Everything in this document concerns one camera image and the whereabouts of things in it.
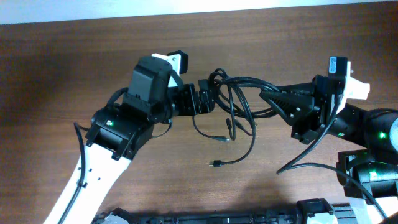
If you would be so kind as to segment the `black USB cable long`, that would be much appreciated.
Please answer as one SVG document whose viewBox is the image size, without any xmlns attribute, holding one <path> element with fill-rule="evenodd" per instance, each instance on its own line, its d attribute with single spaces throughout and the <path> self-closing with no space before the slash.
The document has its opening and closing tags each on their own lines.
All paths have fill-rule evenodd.
<svg viewBox="0 0 398 224">
<path fill-rule="evenodd" d="M 236 138 L 236 118 L 244 118 L 251 127 L 248 133 L 251 137 L 251 144 L 248 151 L 240 158 L 233 161 L 213 160 L 209 163 L 211 167 L 221 167 L 241 162 L 250 155 L 256 141 L 256 118 L 270 118 L 276 115 L 272 108 L 266 108 L 253 112 L 250 109 L 248 100 L 246 99 L 243 88 L 258 88 L 264 91 L 278 92 L 279 89 L 275 85 L 253 77 L 230 77 L 222 68 L 217 68 L 211 72 L 208 81 L 215 91 L 215 103 L 225 112 L 231 115 L 231 131 L 232 140 Z"/>
</svg>

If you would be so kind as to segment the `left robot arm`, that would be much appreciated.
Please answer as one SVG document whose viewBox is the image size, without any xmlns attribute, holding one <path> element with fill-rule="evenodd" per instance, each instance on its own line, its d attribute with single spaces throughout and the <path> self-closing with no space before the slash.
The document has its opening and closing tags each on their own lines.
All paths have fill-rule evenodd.
<svg viewBox="0 0 398 224">
<path fill-rule="evenodd" d="M 116 91 L 78 135 L 80 158 L 46 223 L 91 223 L 109 190 L 153 135 L 154 126 L 176 116 L 214 109 L 208 80 L 200 89 L 184 84 L 187 55 L 174 52 L 142 57 L 128 87 Z"/>
</svg>

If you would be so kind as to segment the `black USB cable short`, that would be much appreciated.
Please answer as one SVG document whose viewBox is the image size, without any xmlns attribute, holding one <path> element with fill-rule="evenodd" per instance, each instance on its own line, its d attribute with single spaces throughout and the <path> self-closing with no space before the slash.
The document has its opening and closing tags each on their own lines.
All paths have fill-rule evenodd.
<svg viewBox="0 0 398 224">
<path fill-rule="evenodd" d="M 195 128 L 195 130 L 196 130 L 200 135 L 202 135 L 202 136 L 204 136 L 204 137 L 206 137 L 206 138 L 210 138 L 210 139 L 213 139 L 213 140 L 215 140 L 215 141 L 221 141 L 221 142 L 235 141 L 235 140 L 236 140 L 236 129 L 237 129 L 237 128 L 240 129 L 240 130 L 242 130 L 242 131 L 243 131 L 245 134 L 247 134 L 248 136 L 254 136 L 253 132 L 250 133 L 248 130 L 246 130 L 246 129 L 243 127 L 243 125 L 242 125 L 238 120 L 236 120 L 236 119 L 234 118 L 235 114 L 236 114 L 236 113 L 233 112 L 232 115 L 231 115 L 231 118 L 232 118 L 233 120 L 231 120 L 230 118 L 227 118 L 227 119 L 226 119 L 226 125 L 227 125 L 228 131 L 229 131 L 229 137 L 228 137 L 228 138 L 225 137 L 225 136 L 210 136 L 210 135 L 208 135 L 208 134 L 205 134 L 205 133 L 201 132 L 201 131 L 199 130 L 199 128 L 197 127 L 197 125 L 196 125 L 195 117 L 194 117 L 194 116 L 192 116 L 193 127 Z"/>
</svg>

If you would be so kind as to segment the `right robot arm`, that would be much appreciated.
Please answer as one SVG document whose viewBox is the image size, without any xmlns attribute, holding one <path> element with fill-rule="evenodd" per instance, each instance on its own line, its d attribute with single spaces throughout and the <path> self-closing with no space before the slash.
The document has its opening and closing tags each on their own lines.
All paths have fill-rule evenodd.
<svg viewBox="0 0 398 224">
<path fill-rule="evenodd" d="M 397 220 L 397 110 L 364 110 L 346 103 L 365 99 L 369 85 L 348 75 L 317 75 L 310 83 L 262 90 L 259 96 L 292 128 L 292 137 L 308 147 L 279 169 L 279 173 L 305 166 L 302 163 L 327 135 L 361 146 L 339 152 L 333 171 L 350 198 L 360 223 L 392 223 Z"/>
</svg>

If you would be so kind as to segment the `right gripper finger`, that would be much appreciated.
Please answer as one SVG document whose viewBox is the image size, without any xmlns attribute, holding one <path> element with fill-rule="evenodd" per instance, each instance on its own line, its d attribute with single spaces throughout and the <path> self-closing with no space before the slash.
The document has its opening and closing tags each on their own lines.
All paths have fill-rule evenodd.
<svg viewBox="0 0 398 224">
<path fill-rule="evenodd" d="M 319 112 L 315 97 L 287 92 L 261 91 L 259 96 L 289 125 Z"/>
<path fill-rule="evenodd" d="M 313 95 L 315 85 L 313 83 L 299 83 L 294 85 L 276 86 L 276 92 L 290 95 Z"/>
</svg>

